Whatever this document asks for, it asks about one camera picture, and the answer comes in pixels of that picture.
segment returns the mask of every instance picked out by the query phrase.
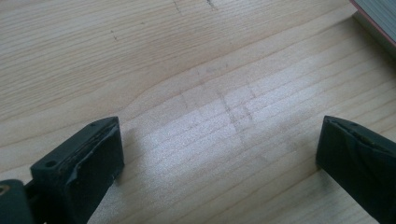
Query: wood grain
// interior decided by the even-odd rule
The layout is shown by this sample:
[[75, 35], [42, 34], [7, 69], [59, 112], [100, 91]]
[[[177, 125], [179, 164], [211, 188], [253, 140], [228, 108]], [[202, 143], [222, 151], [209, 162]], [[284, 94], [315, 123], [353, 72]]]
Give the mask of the wood grain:
[[91, 223], [375, 223], [315, 165], [324, 115], [396, 140], [394, 61], [347, 0], [0, 1], [0, 179], [119, 116]]

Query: pencil mark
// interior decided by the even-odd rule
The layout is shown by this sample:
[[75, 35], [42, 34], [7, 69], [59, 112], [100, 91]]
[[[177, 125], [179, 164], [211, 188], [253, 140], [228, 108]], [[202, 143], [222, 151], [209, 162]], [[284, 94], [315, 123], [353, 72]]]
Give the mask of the pencil mark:
[[212, 0], [206, 0], [206, 2], [212, 7], [212, 9], [218, 10], [218, 9], [215, 7], [215, 4], [213, 4]]
[[257, 95], [251, 88], [250, 82], [248, 80], [247, 80], [247, 88], [248, 88], [248, 91], [250, 92], [250, 94], [253, 96], [253, 98], [257, 98]]
[[201, 79], [201, 80], [199, 81], [199, 85], [202, 87], [202, 89], [203, 89], [204, 91], [206, 91], [206, 85], [205, 85], [205, 81], [204, 81], [203, 79]]
[[110, 31], [110, 33], [113, 34], [113, 37], [114, 37], [114, 39], [115, 39], [116, 41], [119, 41], [119, 40], [117, 39], [117, 37], [114, 35], [114, 32], [113, 32], [113, 31]]
[[177, 5], [176, 0], [173, 0], [173, 2], [174, 2], [174, 4], [175, 4], [176, 10], [177, 10], [178, 13], [180, 13], [180, 15], [181, 15], [181, 11], [180, 11], [180, 8], [178, 8], [178, 5]]
[[222, 104], [222, 105], [224, 106], [224, 108], [225, 108], [225, 112], [227, 113], [228, 118], [230, 119], [230, 122], [231, 122], [231, 124], [233, 125], [233, 129], [234, 129], [237, 133], [239, 133], [239, 132], [241, 131], [240, 125], [239, 125], [239, 121], [238, 121], [238, 119], [233, 115], [232, 109], [228, 106], [228, 104], [227, 104], [227, 102], [226, 102], [226, 100], [225, 100], [224, 95], [221, 94], [220, 91], [216, 91], [216, 94], [218, 95], [218, 97], [219, 97], [219, 99], [220, 99], [220, 101], [221, 101], [221, 104]]
[[248, 111], [247, 106], [243, 105], [242, 108], [243, 108], [245, 114], [247, 115], [248, 120], [249, 121], [253, 121], [253, 116], [251, 116], [251, 113]]
[[182, 103], [183, 103], [183, 105], [184, 105], [184, 107], [186, 108], [186, 109], [188, 109], [189, 108], [189, 103], [187, 103], [187, 100], [186, 100], [186, 97], [184, 96], [184, 94], [183, 94], [183, 91], [180, 91], [180, 97], [181, 97], [181, 101], [182, 101]]

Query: black clamp jaw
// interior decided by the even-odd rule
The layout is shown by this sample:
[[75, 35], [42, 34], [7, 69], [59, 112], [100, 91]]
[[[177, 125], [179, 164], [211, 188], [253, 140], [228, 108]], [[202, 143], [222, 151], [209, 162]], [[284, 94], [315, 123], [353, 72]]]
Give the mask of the black clamp jaw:
[[325, 117], [317, 164], [380, 223], [396, 223], [396, 144], [344, 119]]
[[87, 223], [124, 167], [117, 117], [93, 122], [31, 167], [0, 181], [0, 223]]

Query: screw hole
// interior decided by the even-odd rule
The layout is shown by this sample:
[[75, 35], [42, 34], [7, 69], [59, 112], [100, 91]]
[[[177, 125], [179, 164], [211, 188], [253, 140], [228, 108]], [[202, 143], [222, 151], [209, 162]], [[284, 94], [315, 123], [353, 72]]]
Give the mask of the screw hole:
[[48, 168], [50, 168], [50, 167], [52, 167], [52, 166], [54, 166], [54, 165], [56, 165], [56, 161], [48, 161], [48, 162], [46, 163], [46, 167], [48, 167]]
[[0, 196], [5, 194], [8, 190], [9, 190], [9, 186], [8, 185], [0, 185]]

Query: wooden surface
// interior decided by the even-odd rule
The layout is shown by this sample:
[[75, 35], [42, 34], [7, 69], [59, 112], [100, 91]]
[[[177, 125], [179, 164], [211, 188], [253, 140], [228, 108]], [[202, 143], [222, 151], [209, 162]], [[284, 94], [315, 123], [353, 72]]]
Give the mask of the wooden surface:
[[324, 115], [396, 140], [396, 66], [347, 0], [1, 0], [0, 179], [119, 116], [91, 223], [375, 223], [315, 165]]

